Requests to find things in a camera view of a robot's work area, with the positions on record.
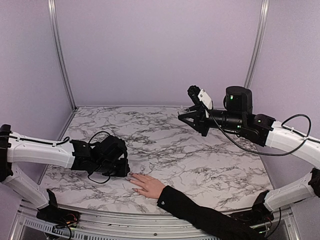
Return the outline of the clear nail polish bottle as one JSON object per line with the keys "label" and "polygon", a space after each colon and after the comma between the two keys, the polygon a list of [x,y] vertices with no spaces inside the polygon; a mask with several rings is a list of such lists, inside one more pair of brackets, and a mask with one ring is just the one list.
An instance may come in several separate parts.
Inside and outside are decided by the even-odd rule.
{"label": "clear nail polish bottle", "polygon": [[180,106],[179,111],[180,114],[185,114],[185,113],[189,113],[190,109],[187,106]]}

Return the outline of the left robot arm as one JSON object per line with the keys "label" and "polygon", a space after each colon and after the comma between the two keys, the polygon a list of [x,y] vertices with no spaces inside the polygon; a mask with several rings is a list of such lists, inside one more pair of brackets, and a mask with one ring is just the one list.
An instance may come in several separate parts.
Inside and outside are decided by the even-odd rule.
{"label": "left robot arm", "polygon": [[78,212],[60,208],[55,194],[40,187],[18,166],[38,163],[72,171],[99,173],[108,178],[126,177],[130,172],[124,140],[108,134],[101,142],[85,142],[66,137],[63,141],[29,138],[4,124],[0,128],[0,182],[37,208],[37,218],[58,223],[78,217]]}

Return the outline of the black sleeved forearm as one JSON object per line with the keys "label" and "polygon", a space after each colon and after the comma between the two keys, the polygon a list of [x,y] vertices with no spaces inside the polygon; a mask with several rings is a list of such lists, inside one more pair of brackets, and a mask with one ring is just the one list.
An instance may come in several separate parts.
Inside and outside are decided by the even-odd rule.
{"label": "black sleeved forearm", "polygon": [[195,228],[222,240],[265,240],[251,227],[232,219],[212,208],[200,206],[181,191],[166,186],[157,201],[157,206],[185,220]]}

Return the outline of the person's bare hand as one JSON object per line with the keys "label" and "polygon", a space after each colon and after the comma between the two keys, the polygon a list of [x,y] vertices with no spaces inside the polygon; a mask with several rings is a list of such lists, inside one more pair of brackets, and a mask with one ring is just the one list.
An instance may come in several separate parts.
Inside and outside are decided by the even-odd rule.
{"label": "person's bare hand", "polygon": [[150,199],[159,199],[163,189],[166,187],[161,181],[149,175],[130,173],[125,178],[128,182],[135,185],[133,191]]}

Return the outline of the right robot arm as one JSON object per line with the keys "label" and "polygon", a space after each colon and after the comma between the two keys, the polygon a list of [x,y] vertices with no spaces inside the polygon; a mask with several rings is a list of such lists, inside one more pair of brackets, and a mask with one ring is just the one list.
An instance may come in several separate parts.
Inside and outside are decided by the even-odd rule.
{"label": "right robot arm", "polygon": [[280,156],[293,155],[313,165],[305,176],[274,190],[261,192],[250,210],[235,212],[231,217],[248,225],[273,219],[273,212],[293,203],[320,195],[320,141],[284,122],[265,114],[253,114],[252,91],[241,86],[229,86],[223,99],[224,110],[214,108],[204,89],[192,85],[187,90],[193,106],[178,115],[203,137],[209,129],[219,129],[226,137],[236,135],[261,147],[281,150]]}

